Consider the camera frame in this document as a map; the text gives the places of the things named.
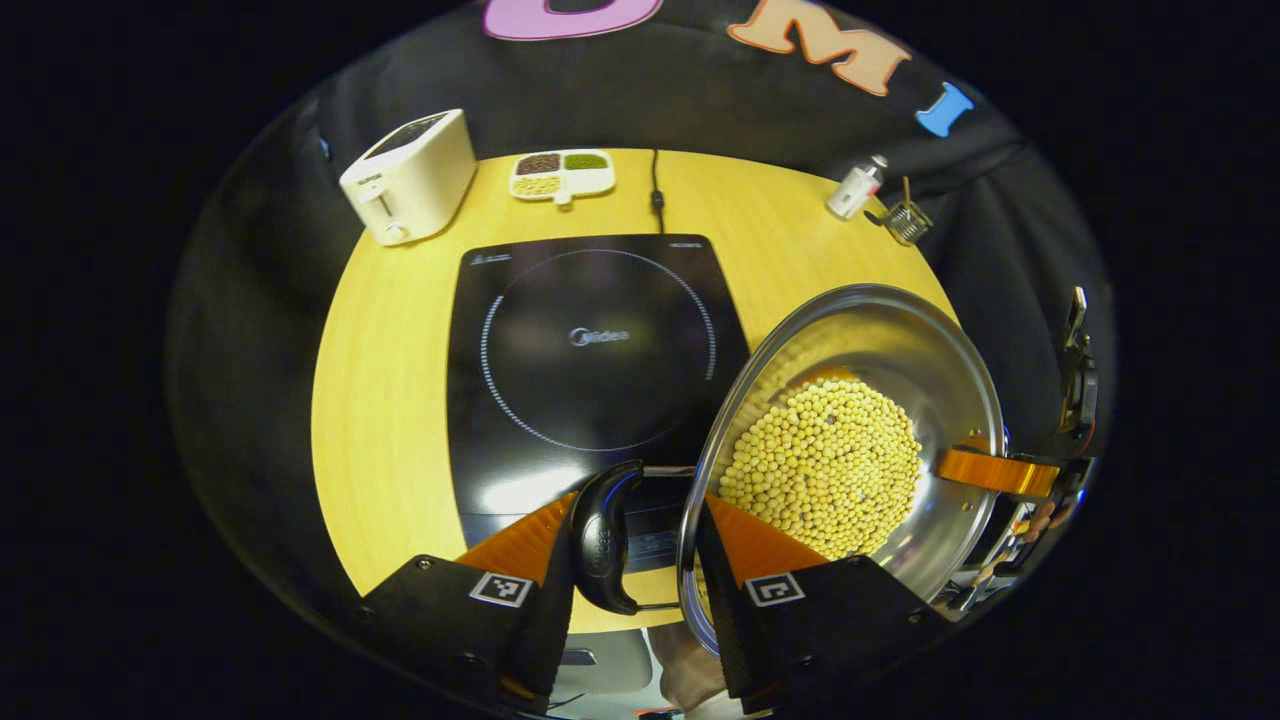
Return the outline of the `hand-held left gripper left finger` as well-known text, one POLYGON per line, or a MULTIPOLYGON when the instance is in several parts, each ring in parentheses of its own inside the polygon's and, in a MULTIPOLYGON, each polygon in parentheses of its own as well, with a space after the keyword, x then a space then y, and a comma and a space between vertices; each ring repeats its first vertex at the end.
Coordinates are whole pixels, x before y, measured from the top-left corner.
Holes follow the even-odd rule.
POLYGON ((454 559, 419 553, 360 601, 370 650, 485 708, 541 714, 573 603, 575 492, 454 559))

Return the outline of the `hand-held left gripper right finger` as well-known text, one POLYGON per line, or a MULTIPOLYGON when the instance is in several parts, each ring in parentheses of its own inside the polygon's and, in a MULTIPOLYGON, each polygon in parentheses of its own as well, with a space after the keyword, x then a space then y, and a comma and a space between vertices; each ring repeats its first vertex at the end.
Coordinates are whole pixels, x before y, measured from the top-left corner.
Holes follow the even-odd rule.
POLYGON ((713 496, 696 556, 728 693, 750 714, 844 702, 955 628, 869 557, 829 560, 713 496))

